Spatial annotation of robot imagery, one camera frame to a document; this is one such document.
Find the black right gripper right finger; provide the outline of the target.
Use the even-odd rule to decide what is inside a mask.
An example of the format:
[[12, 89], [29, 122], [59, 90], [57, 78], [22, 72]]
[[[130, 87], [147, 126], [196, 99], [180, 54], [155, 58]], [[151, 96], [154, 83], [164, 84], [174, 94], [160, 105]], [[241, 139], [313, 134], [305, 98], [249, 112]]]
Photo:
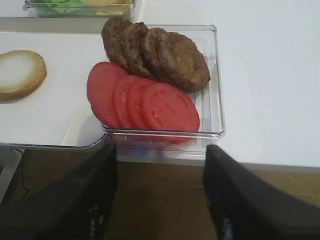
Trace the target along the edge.
[[203, 187], [220, 240], [318, 240], [320, 209], [263, 181], [215, 144]]

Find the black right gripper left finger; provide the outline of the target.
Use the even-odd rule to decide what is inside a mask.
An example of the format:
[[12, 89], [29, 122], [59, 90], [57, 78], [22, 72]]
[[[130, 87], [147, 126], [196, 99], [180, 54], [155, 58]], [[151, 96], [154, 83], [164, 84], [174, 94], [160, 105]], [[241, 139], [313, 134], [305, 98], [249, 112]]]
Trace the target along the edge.
[[58, 181], [2, 205], [0, 238], [101, 240], [117, 187], [117, 149], [106, 145]]

